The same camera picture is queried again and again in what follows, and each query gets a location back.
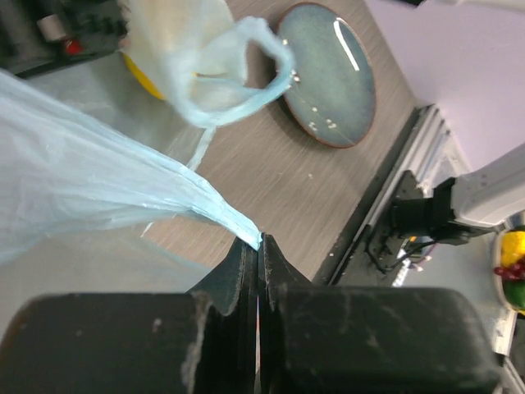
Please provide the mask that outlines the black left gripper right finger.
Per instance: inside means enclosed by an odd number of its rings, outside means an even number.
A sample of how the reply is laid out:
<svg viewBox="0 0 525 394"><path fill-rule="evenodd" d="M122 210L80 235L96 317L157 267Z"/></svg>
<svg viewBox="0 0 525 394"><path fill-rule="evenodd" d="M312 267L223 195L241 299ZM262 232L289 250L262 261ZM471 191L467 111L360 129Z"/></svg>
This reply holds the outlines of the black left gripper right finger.
<svg viewBox="0 0 525 394"><path fill-rule="evenodd" d="M446 288L316 286L273 236L258 252L264 393L491 393L500 363Z"/></svg>

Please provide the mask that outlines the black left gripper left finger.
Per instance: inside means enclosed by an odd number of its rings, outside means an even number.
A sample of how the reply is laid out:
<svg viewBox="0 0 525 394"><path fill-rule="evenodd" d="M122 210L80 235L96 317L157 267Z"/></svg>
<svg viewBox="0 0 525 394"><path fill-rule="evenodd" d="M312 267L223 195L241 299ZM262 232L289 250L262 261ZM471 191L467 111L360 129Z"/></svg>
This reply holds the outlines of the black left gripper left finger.
<svg viewBox="0 0 525 394"><path fill-rule="evenodd" d="M1 343L4 393L251 393L258 253L235 240L183 293L32 299Z"/></svg>

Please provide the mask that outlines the light blue plastic bag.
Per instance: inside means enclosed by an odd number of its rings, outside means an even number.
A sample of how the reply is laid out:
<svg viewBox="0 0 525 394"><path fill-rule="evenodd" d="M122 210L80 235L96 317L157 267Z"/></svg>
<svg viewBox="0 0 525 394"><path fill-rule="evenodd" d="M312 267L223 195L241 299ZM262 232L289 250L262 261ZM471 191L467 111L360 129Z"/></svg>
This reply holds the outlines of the light blue plastic bag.
<svg viewBox="0 0 525 394"><path fill-rule="evenodd" d="M294 55L263 18L223 1L132 1L125 54L191 129L180 163L82 111L1 74L1 260L43 238L176 215L214 222L257 249L257 226L197 167L217 128L290 86Z"/></svg>

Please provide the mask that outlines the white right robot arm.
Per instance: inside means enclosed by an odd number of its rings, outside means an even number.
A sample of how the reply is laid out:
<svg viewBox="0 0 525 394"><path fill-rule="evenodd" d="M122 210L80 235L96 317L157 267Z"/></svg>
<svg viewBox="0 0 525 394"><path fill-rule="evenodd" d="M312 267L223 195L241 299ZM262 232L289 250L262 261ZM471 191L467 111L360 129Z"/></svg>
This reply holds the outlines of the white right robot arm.
<svg viewBox="0 0 525 394"><path fill-rule="evenodd" d="M427 236L436 243L463 245L496 232L524 210L524 145L475 172L451 177L432 197L397 199L390 222L398 236Z"/></svg>

